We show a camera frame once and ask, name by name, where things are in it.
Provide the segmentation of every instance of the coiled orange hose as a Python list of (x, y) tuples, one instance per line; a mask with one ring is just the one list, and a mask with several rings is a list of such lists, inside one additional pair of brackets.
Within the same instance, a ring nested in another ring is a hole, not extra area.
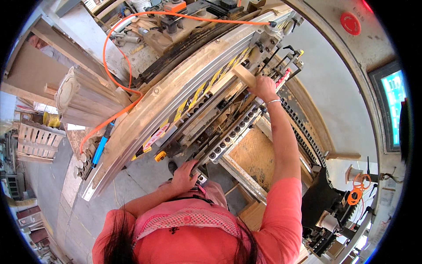
[[(252, 21), (239, 21), (239, 20), (220, 20), (220, 19), (207, 19), (207, 18), (202, 18), (202, 17), (196, 17), (196, 16), (188, 16), (188, 15), (183, 15), (183, 14), (178, 14), (178, 13), (171, 13), (171, 12), (163, 12), (163, 11), (147, 11), (147, 12), (139, 12), (139, 13), (135, 13), (135, 14), (131, 14), (127, 17), (125, 17), (124, 19), (122, 19), (121, 21), (117, 22), (112, 29), (110, 30), (110, 32), (107, 35), (107, 38), (105, 39), (104, 42), (104, 46), (103, 46), (103, 64), (104, 64), (104, 69), (105, 72), (107, 73), (107, 75), (110, 77), (111, 81), (113, 83), (115, 83), (117, 86), (121, 87), (122, 89), (129, 91), (131, 93), (137, 93), (139, 95), (141, 95), (141, 92), (136, 91), (136, 90), (132, 90), (130, 89), (130, 81), (132, 79), (132, 73), (131, 73), (131, 68), (130, 68), (130, 62), (128, 60), (128, 58), (123, 54), (123, 56), (125, 57), (127, 63), (129, 64), (129, 71), (130, 71), (130, 79), (129, 79), (129, 88), (125, 87), (121, 84), (119, 84), (111, 75), (110, 71), (108, 70), (107, 67), (107, 62), (106, 62), (106, 46), (107, 46), (107, 41), (109, 40), (111, 33), (116, 29), (116, 27), (118, 25), (120, 25), (123, 21), (133, 17), (133, 16), (140, 16), (140, 15), (145, 15), (145, 14), (158, 14), (158, 15), (171, 15), (171, 16), (181, 16), (184, 18), (189, 18), (189, 19), (194, 19), (194, 20), (199, 20), (199, 21), (208, 21), (208, 22), (216, 22), (216, 23), (234, 23), (234, 24), (251, 24), (251, 25), (268, 25), (270, 24), (269, 22), (252, 22)], [(138, 98), (135, 102), (133, 102), (132, 104), (130, 104), (129, 106), (125, 107), (122, 111), (118, 112), (117, 114), (115, 114), (114, 116), (110, 117), (109, 119), (107, 119), (105, 122), (103, 122), (102, 124), (98, 125), (96, 128), (94, 128), (91, 132), (89, 132), (81, 141), (81, 145), (79, 146), (79, 151), (82, 154), (82, 148), (85, 144), (85, 142), (88, 140), (88, 138), (90, 138), (92, 135), (94, 135), (97, 131), (99, 131), (100, 129), (102, 129), (103, 127), (105, 127), (108, 123), (110, 123), (111, 121), (113, 121), (115, 118), (121, 116), (123, 113), (127, 112), (129, 109), (131, 109), (132, 107), (134, 107), (137, 103), (139, 103), (139, 101), (142, 99), (142, 95), (140, 98)]]
[[(355, 185), (355, 182), (356, 182), (356, 180), (359, 176), (361, 177), (360, 178), (360, 184)], [(369, 179), (369, 185), (367, 187), (365, 187), (363, 185), (363, 180), (367, 180), (367, 179)], [(353, 190), (350, 192), (349, 197), (347, 197), (347, 203), (349, 205), (356, 205), (359, 202), (359, 200), (362, 198), (363, 192), (366, 189), (368, 189), (370, 185), (371, 185), (371, 177), (369, 176), (369, 174), (360, 174), (359, 173), (358, 175), (356, 175), (353, 179)], [(354, 194), (354, 193), (357, 195), (356, 198), (352, 197), (352, 194)]]

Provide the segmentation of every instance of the white bucket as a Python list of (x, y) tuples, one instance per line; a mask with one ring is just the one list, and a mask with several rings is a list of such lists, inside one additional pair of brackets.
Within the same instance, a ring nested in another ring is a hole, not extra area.
[(135, 7), (138, 13), (144, 12), (145, 8), (152, 6), (149, 0), (132, 0), (132, 5)]

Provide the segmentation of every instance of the silver bracelet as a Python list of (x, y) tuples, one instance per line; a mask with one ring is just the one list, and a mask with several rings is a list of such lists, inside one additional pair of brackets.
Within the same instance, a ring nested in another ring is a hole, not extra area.
[(281, 100), (280, 99), (277, 99), (277, 100), (272, 100), (272, 101), (269, 101), (268, 103), (265, 103), (265, 107), (267, 107), (267, 105), (269, 104), (269, 103), (272, 103), (272, 102), (280, 102), (281, 103)]

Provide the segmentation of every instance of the concrete floor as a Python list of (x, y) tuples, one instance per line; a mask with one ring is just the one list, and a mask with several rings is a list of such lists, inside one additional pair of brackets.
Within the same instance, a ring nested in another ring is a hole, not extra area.
[[(67, 139), (60, 143), (52, 164), (24, 164), (26, 178), (51, 226), (54, 241), (75, 264), (92, 263), (91, 249), (109, 210), (153, 192), (162, 182), (172, 177), (167, 168), (168, 159), (156, 162), (153, 159), (154, 153), (155, 151), (146, 153), (145, 157), (133, 161), (117, 175), (116, 194), (114, 185), (111, 184), (90, 202), (79, 195), (80, 181), (67, 173), (69, 163), (74, 160)], [(220, 183), (224, 192), (235, 185), (234, 179), (220, 165), (210, 164), (208, 171), (210, 179)], [(75, 190), (72, 190), (69, 181), (76, 185), (73, 186)], [(73, 191), (73, 198), (69, 198), (69, 193)], [(246, 206), (246, 200), (237, 189), (227, 196), (227, 200), (229, 209), (234, 214)]]

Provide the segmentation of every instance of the black hair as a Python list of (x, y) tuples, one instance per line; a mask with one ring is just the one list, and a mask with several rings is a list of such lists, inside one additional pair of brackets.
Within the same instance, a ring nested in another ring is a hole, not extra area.
[[(236, 264), (256, 264), (258, 263), (258, 246), (254, 235), (245, 223), (238, 221), (241, 232), (246, 234), (250, 244), (247, 250), (245, 242), (241, 237), (237, 237), (237, 247), (234, 254)], [(133, 253), (133, 232), (134, 227), (128, 227), (126, 214), (121, 221), (115, 221), (110, 239), (104, 247), (104, 264), (137, 264), (138, 261)]]

